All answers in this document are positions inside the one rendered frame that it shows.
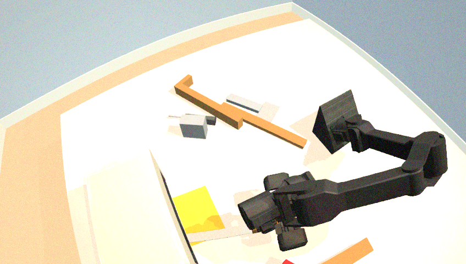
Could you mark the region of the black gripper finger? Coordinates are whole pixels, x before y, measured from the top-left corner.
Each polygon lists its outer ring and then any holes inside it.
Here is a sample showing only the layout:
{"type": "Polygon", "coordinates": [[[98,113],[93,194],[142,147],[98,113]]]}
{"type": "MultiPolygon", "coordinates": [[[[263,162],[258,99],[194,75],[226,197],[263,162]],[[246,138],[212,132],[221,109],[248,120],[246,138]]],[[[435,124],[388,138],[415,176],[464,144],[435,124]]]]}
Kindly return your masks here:
{"type": "Polygon", "coordinates": [[[280,224],[280,223],[277,223],[277,224],[275,224],[274,226],[275,226],[275,228],[276,228],[276,229],[275,229],[275,232],[276,232],[277,235],[280,234],[280,233],[282,233],[282,229],[281,229],[281,224],[280,224]]]}

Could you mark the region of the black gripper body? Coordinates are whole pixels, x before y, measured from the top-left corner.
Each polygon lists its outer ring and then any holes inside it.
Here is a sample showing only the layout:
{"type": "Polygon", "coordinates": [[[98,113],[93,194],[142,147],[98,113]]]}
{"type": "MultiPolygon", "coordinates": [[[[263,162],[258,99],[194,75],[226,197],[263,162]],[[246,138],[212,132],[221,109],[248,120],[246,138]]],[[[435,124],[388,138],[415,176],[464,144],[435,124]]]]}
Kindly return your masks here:
{"type": "MultiPolygon", "coordinates": [[[[267,175],[263,180],[265,191],[278,189],[281,181],[287,177],[289,177],[289,174],[285,172],[267,175]]],[[[282,252],[297,249],[307,244],[308,240],[304,228],[284,227],[282,222],[280,224],[282,233],[277,235],[277,239],[282,252]]]]}

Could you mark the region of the black-handled tool with grey metal rod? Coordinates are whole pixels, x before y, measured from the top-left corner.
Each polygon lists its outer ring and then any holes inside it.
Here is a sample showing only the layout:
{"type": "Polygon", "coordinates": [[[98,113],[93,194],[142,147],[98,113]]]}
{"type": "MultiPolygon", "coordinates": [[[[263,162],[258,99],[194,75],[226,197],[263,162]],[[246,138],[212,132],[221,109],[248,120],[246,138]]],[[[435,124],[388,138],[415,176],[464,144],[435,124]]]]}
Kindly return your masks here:
{"type": "MultiPolygon", "coordinates": [[[[176,116],[176,115],[168,115],[168,117],[181,118],[181,116],[176,116]]],[[[207,122],[208,125],[215,125],[216,124],[216,121],[217,121],[216,117],[209,116],[209,115],[205,115],[205,117],[206,117],[206,122],[207,122]]]]}

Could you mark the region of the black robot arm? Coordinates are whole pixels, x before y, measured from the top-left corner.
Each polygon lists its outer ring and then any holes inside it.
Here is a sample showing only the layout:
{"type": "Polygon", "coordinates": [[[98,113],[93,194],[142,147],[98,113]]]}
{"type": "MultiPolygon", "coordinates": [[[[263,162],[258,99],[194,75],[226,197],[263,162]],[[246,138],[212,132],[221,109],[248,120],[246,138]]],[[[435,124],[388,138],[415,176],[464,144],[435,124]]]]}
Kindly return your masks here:
{"type": "Polygon", "coordinates": [[[310,171],[287,177],[278,189],[237,204],[249,230],[266,234],[276,229],[277,222],[284,227],[315,227],[343,211],[420,195],[426,187],[434,187],[448,170],[446,139],[437,131],[409,137],[377,130],[361,114],[348,119],[342,116],[330,129],[337,145],[351,142],[352,152],[370,148],[405,162],[401,167],[338,183],[315,180],[310,171]]]}

